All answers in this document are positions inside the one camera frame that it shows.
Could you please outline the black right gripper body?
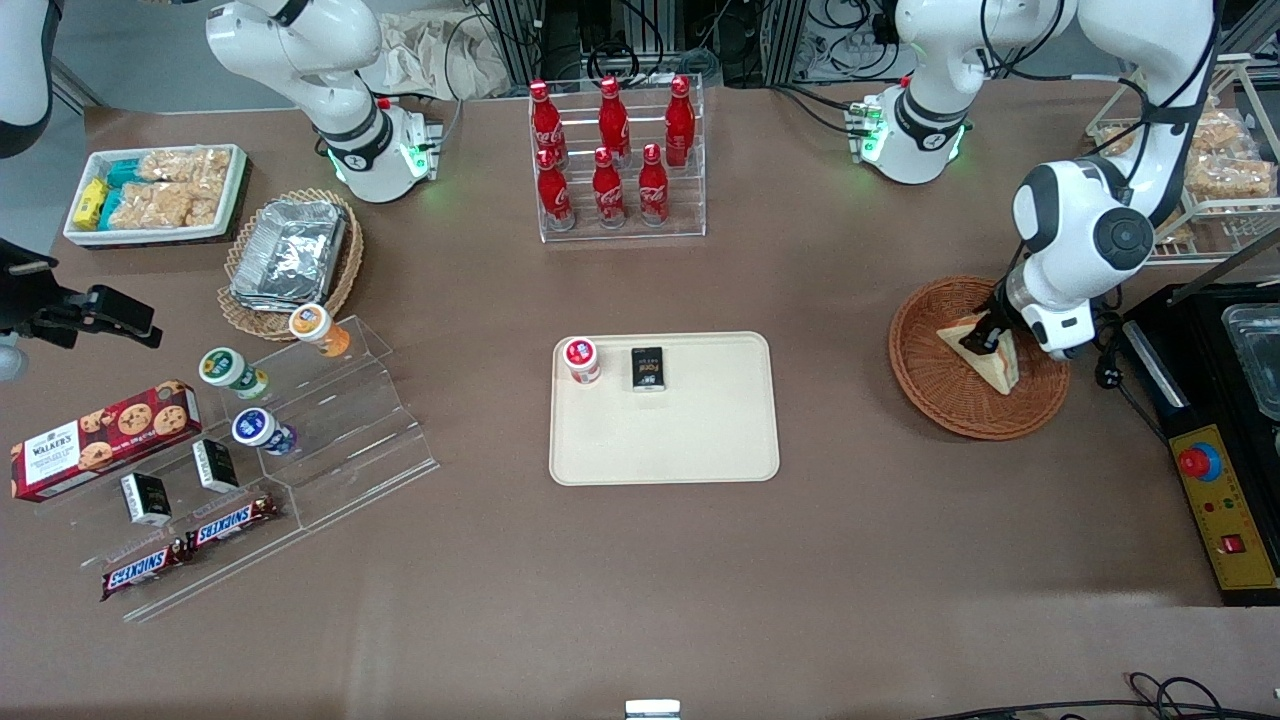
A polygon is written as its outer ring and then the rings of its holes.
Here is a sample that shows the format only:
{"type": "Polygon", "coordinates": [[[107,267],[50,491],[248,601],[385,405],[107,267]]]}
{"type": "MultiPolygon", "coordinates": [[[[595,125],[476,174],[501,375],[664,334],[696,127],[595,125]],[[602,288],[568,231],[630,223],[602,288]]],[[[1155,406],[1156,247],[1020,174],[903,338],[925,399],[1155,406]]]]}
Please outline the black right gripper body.
{"type": "Polygon", "coordinates": [[[93,331],[82,307],[70,302],[74,293],[60,287],[52,274],[1,277],[1,336],[41,340],[74,348],[79,333],[93,331]]]}

